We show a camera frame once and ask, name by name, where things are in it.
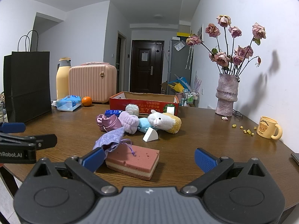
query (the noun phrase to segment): watermelon illustration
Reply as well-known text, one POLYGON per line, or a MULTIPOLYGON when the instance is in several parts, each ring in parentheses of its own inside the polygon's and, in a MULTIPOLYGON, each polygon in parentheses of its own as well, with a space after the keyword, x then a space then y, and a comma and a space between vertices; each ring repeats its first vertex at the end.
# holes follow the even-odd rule
POLYGON ((167 107, 174 107, 174 112, 175 112, 175 105, 174 104, 167 104, 163 107, 163 113, 167 112, 167 107))

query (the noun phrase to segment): gray ribbed panel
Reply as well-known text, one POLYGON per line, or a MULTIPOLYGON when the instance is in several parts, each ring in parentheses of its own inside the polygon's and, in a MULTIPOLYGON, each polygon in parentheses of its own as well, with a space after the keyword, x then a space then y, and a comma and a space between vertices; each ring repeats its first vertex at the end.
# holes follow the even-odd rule
POLYGON ((149 188, 125 187, 117 196, 102 198, 78 224, 221 224, 195 197, 174 187, 150 189, 148 194, 149 188))
POLYGON ((69 93, 90 96, 93 102, 107 102, 116 94, 116 68, 113 65, 74 66, 69 72, 69 93))

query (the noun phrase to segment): orange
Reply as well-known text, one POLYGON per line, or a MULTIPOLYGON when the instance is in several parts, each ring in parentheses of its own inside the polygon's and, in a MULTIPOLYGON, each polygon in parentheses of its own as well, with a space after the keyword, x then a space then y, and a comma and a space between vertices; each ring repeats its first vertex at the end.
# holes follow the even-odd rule
POLYGON ((92 98, 91 97, 84 97, 81 101, 83 106, 90 106, 92 104, 92 98))

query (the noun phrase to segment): purple drawstring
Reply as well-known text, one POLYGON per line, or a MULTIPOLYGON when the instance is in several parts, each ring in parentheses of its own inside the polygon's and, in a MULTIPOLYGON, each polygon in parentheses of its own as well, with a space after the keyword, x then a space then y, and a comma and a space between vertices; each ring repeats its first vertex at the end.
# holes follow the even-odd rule
POLYGON ((131 144, 131 146, 132 146, 132 141, 131 141, 130 139, 122 139, 122 140, 120 141, 120 143, 122 143, 122 144, 126 144, 127 147, 130 148, 130 150, 131 150, 133 156, 136 156, 136 154, 135 154, 135 152, 133 151, 132 147, 130 147, 129 144, 126 143, 126 141, 129 141, 130 144, 131 144))

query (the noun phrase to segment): cardboard box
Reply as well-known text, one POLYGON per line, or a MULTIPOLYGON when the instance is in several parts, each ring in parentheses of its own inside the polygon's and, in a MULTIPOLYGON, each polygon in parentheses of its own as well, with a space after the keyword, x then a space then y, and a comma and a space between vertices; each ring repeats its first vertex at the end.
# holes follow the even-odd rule
POLYGON ((165 113, 167 106, 175 107, 174 115, 178 114, 178 98, 175 95, 120 92, 110 97, 111 110, 125 110, 128 104, 138 105, 140 114, 150 114, 151 110, 165 113))

